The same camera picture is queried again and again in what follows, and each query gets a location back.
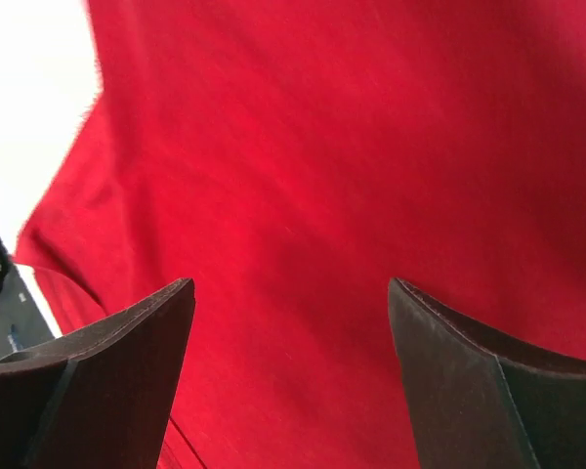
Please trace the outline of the red t-shirt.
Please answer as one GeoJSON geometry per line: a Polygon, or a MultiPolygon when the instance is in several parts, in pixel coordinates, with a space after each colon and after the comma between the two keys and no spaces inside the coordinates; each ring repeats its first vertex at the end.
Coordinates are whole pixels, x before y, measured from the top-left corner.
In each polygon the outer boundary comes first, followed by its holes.
{"type": "Polygon", "coordinates": [[[401,277],[586,360],[586,1],[92,1],[23,229],[63,331],[180,277],[162,468],[414,468],[401,277]]]}

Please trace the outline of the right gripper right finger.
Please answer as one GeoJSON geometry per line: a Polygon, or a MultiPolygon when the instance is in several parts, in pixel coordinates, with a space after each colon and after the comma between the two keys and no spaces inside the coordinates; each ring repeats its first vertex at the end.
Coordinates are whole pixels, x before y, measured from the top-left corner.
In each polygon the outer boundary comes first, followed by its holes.
{"type": "Polygon", "coordinates": [[[586,361],[534,346],[401,279],[389,318],[423,468],[586,468],[586,361]]]}

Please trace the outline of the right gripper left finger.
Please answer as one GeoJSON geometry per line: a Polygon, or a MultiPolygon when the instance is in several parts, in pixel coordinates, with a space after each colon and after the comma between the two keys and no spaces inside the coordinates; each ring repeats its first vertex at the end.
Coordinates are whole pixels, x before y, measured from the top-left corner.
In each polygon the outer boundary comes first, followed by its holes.
{"type": "Polygon", "coordinates": [[[0,360],[0,468],[154,468],[183,366],[194,283],[0,360]]]}

